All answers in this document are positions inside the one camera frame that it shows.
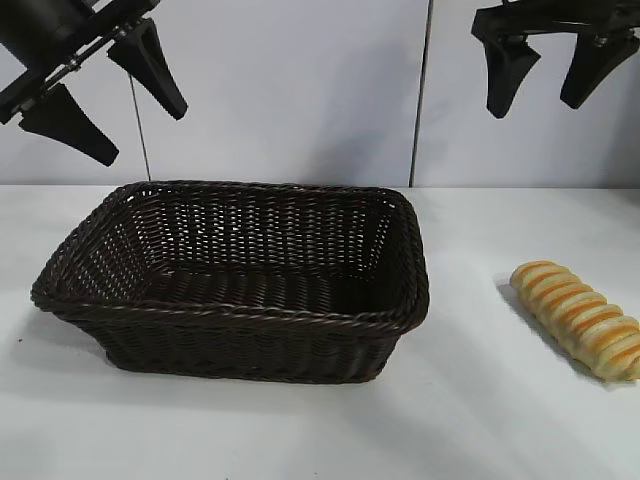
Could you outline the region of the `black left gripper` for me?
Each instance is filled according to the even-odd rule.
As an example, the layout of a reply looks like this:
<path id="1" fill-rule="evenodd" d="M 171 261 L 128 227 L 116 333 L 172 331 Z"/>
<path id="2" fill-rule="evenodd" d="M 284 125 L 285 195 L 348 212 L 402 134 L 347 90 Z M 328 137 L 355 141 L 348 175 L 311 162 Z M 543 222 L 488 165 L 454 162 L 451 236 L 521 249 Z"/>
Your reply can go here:
<path id="1" fill-rule="evenodd" d="M 1 91 L 1 122 L 46 89 L 58 68 L 73 71 L 119 33 L 125 32 L 156 1 L 110 1 L 99 10 L 92 1 L 3 1 L 1 45 L 25 71 Z M 143 18 L 107 50 L 110 60 L 137 80 L 175 120 L 188 104 L 166 62 L 155 22 Z M 56 84 L 22 112 L 22 130 L 63 143 L 111 166 L 116 145 L 89 119 L 64 84 Z"/>

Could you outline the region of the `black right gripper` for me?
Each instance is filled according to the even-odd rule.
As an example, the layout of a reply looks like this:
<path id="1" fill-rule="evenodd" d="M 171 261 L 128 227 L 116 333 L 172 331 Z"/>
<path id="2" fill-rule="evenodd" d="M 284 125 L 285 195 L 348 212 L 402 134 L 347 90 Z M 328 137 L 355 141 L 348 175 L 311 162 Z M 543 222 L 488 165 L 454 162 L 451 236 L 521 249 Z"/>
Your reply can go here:
<path id="1" fill-rule="evenodd" d="M 522 35 L 579 34 L 560 99 L 570 108 L 580 108 L 613 70 L 638 52 L 638 37 L 625 30 L 638 26 L 638 1 L 503 1 L 478 9 L 471 33 L 497 38 L 484 44 L 487 109 L 495 118 L 504 118 L 541 58 Z"/>

